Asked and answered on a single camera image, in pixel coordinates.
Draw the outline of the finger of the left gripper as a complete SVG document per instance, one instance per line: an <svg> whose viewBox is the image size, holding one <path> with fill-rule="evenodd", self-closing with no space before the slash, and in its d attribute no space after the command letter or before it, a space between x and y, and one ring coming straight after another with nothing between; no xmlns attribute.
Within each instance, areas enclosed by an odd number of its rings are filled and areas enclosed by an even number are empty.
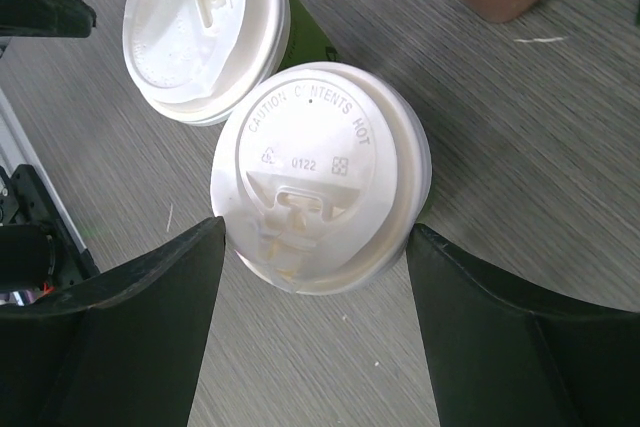
<svg viewBox="0 0 640 427"><path fill-rule="evenodd" d="M83 0L0 0L3 37L87 38L96 12Z"/></svg>

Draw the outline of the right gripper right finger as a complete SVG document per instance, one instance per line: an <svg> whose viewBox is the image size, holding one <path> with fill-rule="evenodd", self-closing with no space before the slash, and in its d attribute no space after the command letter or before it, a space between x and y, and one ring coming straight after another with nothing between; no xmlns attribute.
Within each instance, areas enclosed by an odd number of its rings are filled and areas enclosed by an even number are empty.
<svg viewBox="0 0 640 427"><path fill-rule="evenodd" d="M635 426L639 316L540 287L414 226L408 271L444 426Z"/></svg>

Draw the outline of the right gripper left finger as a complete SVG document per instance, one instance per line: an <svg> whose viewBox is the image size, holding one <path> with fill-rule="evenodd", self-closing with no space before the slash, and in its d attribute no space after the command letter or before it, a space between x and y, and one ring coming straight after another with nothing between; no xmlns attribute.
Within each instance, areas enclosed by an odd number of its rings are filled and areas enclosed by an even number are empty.
<svg viewBox="0 0 640 427"><path fill-rule="evenodd" d="M184 426L225 255L208 218L159 248L1 310L5 426Z"/></svg>

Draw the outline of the green paper cup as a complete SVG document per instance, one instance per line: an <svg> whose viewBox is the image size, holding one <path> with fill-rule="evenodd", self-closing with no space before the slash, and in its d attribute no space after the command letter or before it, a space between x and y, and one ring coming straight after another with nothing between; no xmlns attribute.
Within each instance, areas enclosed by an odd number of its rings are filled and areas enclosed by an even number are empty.
<svg viewBox="0 0 640 427"><path fill-rule="evenodd" d="M432 185L431 152L424 128L412 109L406 117L403 130L394 135L398 179L391 217L391 267L401 258L413 225L426 212Z"/></svg>
<svg viewBox="0 0 640 427"><path fill-rule="evenodd" d="M300 0L289 0L288 42L278 72L308 62L340 61L338 51Z"/></svg>

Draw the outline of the white cup lid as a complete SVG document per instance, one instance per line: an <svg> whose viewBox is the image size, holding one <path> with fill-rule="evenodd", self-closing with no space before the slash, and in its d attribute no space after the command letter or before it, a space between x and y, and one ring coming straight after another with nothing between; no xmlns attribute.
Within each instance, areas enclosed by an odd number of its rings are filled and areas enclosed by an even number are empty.
<svg viewBox="0 0 640 427"><path fill-rule="evenodd" d="M410 109L380 77L338 62L291 67L256 87L221 131L210 184L244 265L311 296L391 268L394 135Z"/></svg>
<svg viewBox="0 0 640 427"><path fill-rule="evenodd" d="M276 72L290 20L289 0L126 0L126 68L161 115L215 125Z"/></svg>

